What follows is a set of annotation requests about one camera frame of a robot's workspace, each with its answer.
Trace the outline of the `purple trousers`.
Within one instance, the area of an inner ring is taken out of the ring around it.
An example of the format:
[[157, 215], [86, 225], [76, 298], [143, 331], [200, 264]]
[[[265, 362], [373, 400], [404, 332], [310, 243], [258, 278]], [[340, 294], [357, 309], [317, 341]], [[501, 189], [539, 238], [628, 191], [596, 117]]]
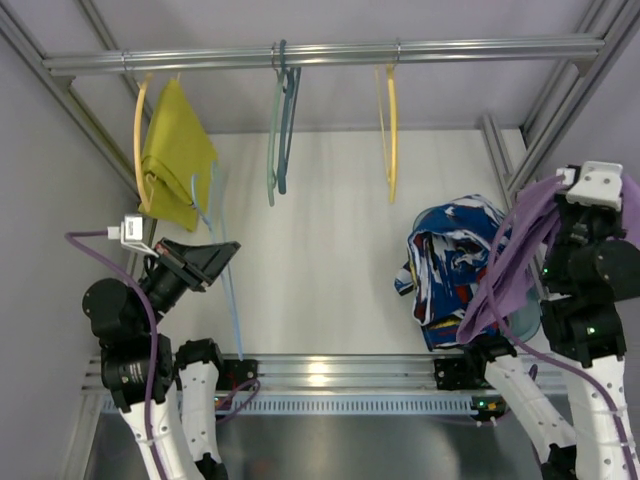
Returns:
[[495, 323], [488, 303], [488, 288], [494, 288], [498, 312], [507, 317], [527, 304], [533, 287], [528, 266], [541, 244], [552, 246], [561, 220], [555, 194], [566, 186], [558, 176], [528, 185], [519, 192], [517, 203], [505, 218], [510, 238], [501, 247], [494, 264], [487, 267], [469, 303], [456, 334], [459, 344], [467, 344]]

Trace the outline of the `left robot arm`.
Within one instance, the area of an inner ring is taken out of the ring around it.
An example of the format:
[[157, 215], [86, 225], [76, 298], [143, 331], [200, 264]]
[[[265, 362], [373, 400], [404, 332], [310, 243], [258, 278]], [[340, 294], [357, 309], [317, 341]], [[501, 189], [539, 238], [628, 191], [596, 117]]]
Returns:
[[84, 295], [82, 309], [100, 345], [102, 384], [151, 479], [228, 476], [216, 435], [219, 347], [203, 338], [173, 348], [158, 324], [187, 291], [205, 292], [240, 247], [163, 238], [139, 280], [102, 279]]

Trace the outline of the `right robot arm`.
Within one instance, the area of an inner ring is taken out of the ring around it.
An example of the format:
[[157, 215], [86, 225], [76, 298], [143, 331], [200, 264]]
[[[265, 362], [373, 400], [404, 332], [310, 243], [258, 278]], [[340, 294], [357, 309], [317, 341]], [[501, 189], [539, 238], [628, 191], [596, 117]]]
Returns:
[[549, 246], [541, 303], [547, 354], [530, 355], [562, 371], [571, 418], [563, 415], [524, 370], [515, 349], [500, 341], [481, 371], [527, 434], [545, 479], [636, 479], [637, 442], [626, 398], [624, 327], [616, 308], [639, 288], [639, 251], [625, 239], [620, 211], [581, 205], [556, 195], [559, 231]]

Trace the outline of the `light blue hanger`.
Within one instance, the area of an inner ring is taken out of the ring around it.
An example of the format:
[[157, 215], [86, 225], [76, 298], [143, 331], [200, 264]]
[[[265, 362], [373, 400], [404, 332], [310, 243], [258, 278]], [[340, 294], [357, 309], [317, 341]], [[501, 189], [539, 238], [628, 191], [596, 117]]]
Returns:
[[217, 263], [219, 277], [222, 281], [226, 303], [231, 315], [238, 359], [240, 361], [243, 361], [245, 359], [244, 346], [241, 335], [232, 270], [230, 267], [230, 261], [234, 254], [238, 251], [239, 244], [237, 242], [230, 242], [227, 240], [226, 223], [223, 208], [223, 191], [218, 162], [214, 160], [210, 166], [210, 176], [207, 183], [208, 193], [206, 207], [203, 207], [201, 205], [201, 202], [199, 201], [199, 190], [197, 186], [198, 180], [199, 175], [197, 173], [194, 173], [191, 177], [191, 194], [193, 207], [208, 229], [211, 243], [213, 244], [214, 250], [218, 254], [218, 258], [215, 260], [215, 262]]

